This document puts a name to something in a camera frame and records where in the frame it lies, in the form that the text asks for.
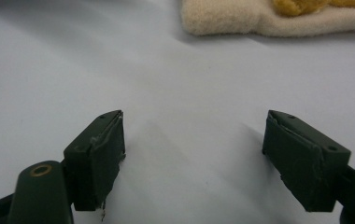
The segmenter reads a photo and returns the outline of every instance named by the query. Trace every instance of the yellow plush toy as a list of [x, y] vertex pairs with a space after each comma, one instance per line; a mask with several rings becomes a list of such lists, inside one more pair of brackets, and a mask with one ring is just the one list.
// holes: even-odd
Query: yellow plush toy
[[319, 11], [331, 5], [334, 7], [355, 7], [355, 0], [273, 0], [274, 7], [280, 15], [300, 16]]

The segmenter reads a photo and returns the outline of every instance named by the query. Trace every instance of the yellow object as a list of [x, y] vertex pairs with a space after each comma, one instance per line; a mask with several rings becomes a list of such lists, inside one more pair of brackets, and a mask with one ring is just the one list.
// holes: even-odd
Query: yellow object
[[273, 0], [274, 7], [282, 16], [295, 17], [313, 13], [331, 5], [334, 7], [355, 7], [355, 0]]

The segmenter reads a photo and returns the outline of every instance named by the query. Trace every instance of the beige towel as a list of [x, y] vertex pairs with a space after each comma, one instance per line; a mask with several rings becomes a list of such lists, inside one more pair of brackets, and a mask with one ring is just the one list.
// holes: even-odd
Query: beige towel
[[309, 36], [355, 31], [355, 8], [326, 7], [284, 18], [276, 14], [272, 0], [183, 0], [181, 16], [184, 28], [193, 35]]

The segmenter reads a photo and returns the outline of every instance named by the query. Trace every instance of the felt fabric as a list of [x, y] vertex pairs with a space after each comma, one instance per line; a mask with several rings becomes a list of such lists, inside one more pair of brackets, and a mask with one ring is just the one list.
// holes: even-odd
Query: felt fabric
[[355, 8], [327, 6], [299, 17], [276, 14], [272, 0], [182, 0], [183, 27], [193, 35], [309, 36], [355, 31]]

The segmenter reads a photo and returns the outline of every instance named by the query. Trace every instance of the beige fabric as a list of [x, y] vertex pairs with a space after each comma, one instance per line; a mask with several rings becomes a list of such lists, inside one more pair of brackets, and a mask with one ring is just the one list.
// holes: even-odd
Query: beige fabric
[[276, 14], [272, 0], [183, 0], [181, 16], [184, 28], [193, 35], [308, 36], [355, 31], [355, 8], [326, 7], [284, 18]]

